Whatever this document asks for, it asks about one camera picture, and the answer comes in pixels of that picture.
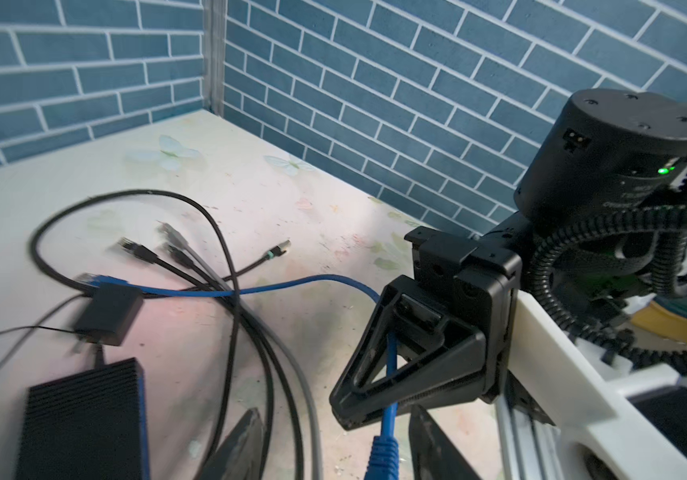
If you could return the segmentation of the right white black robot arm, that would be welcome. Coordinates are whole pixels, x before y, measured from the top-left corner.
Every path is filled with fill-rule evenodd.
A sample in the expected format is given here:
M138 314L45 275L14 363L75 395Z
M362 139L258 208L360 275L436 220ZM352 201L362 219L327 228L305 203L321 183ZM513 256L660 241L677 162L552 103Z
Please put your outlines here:
M687 297L687 105L655 93L573 93L513 193L515 212L481 238L407 233L413 275L385 286L329 397L347 429L475 400L509 380L515 300L621 356L687 375L687 351L637 348L609 326L633 296Z

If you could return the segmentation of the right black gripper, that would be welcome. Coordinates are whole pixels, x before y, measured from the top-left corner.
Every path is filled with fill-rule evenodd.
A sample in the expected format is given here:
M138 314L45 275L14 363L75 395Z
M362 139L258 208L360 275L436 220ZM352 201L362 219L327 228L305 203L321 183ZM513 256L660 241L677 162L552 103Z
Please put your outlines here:
M501 240L428 227L405 235L415 280L385 286L365 334L329 396L346 430L377 423L385 408L433 409L505 390L523 260Z

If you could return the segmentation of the black power adapter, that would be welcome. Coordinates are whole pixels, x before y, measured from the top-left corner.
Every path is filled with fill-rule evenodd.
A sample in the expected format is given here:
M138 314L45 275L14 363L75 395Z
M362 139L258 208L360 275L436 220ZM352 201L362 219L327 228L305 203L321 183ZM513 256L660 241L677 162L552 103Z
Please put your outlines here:
M17 354L34 330L49 330L74 335L84 341L100 345L121 346L143 304L143 292L129 285L100 284L89 302L79 314L71 329L48 327L45 323L55 314L76 300L87 299L83 294L69 297L47 311L33 324L15 326L0 330L0 336L23 332L23 336L13 344L9 352L0 360L0 370Z

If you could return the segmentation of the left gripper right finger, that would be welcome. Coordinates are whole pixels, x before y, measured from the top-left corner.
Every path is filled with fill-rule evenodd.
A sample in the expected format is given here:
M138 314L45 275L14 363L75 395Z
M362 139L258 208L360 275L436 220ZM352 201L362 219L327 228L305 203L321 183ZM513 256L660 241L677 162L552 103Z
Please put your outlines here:
M481 480L463 454L423 406L411 407L409 444L413 478L418 480Z

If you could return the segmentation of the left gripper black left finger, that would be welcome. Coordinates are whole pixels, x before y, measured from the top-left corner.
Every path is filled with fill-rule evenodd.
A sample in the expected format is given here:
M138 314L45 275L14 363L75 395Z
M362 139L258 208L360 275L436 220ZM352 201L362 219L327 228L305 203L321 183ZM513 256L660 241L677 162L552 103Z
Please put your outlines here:
M243 414L235 428L210 456L199 480L258 479L264 444L264 427L257 408Z

